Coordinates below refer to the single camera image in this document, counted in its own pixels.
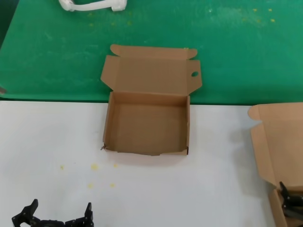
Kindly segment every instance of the corrugated cardboard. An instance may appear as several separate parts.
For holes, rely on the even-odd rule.
[[[303,192],[303,103],[256,105],[249,116],[263,121],[251,129],[260,177],[276,187],[282,181],[289,190]],[[303,224],[284,217],[278,192],[269,195],[276,226]]]
[[[111,45],[101,80],[110,94],[103,142],[111,151],[186,155],[189,94],[202,85],[194,49]]]

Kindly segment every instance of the white table surface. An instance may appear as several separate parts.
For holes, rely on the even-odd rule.
[[[189,155],[149,157],[100,150],[107,104],[0,101],[1,226],[37,198],[95,227],[274,227],[249,107],[190,108]]]

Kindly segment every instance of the green table surface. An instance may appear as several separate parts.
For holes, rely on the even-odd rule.
[[[121,12],[20,0],[0,50],[2,98],[106,102],[111,44],[196,48],[193,104],[303,101],[301,0],[129,0]]]

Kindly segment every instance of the box lid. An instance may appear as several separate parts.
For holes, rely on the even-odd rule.
[[[202,85],[195,49],[113,44],[101,80],[114,91],[188,95]]]
[[[259,175],[275,186],[303,186],[303,103],[256,105],[249,116]]]

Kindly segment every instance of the brown cardboard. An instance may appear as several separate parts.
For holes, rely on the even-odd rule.
[[[111,45],[101,80],[110,94],[103,142],[111,151],[187,155],[189,94],[202,85],[197,51]]]
[[[260,177],[276,187],[282,181],[289,190],[303,192],[303,103],[256,105],[249,116],[263,122],[251,129]],[[279,189],[269,195],[277,227],[303,222],[285,218]]]

